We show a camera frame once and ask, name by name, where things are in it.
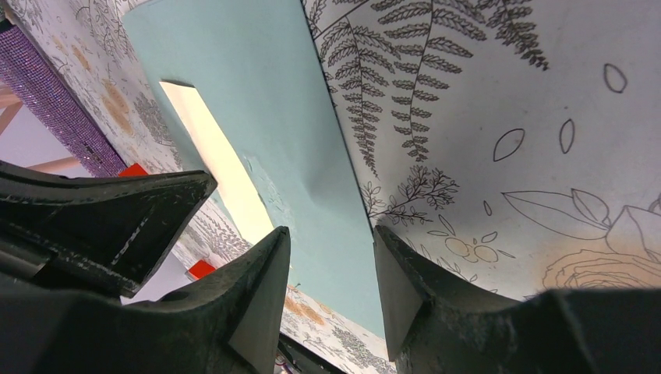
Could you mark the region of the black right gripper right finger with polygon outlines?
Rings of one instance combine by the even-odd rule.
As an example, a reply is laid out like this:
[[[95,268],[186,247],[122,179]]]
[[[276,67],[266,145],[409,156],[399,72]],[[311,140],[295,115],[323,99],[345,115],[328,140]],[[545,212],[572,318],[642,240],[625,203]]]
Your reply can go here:
[[[400,373],[657,373],[660,292],[487,291],[373,231],[389,359]]]

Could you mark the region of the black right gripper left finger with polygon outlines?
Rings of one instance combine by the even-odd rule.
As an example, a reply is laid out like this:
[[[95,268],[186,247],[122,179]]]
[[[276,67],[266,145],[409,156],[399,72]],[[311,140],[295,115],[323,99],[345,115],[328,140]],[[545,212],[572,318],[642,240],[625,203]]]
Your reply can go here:
[[[4,373],[270,373],[291,252],[275,228],[239,258],[128,305],[1,280]]]

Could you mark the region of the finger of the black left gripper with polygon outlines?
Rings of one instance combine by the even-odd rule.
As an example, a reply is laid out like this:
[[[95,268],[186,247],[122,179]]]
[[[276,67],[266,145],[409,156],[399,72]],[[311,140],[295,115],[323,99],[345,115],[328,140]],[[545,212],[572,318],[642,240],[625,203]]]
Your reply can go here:
[[[133,296],[216,188],[205,171],[67,178],[1,165],[1,272]]]

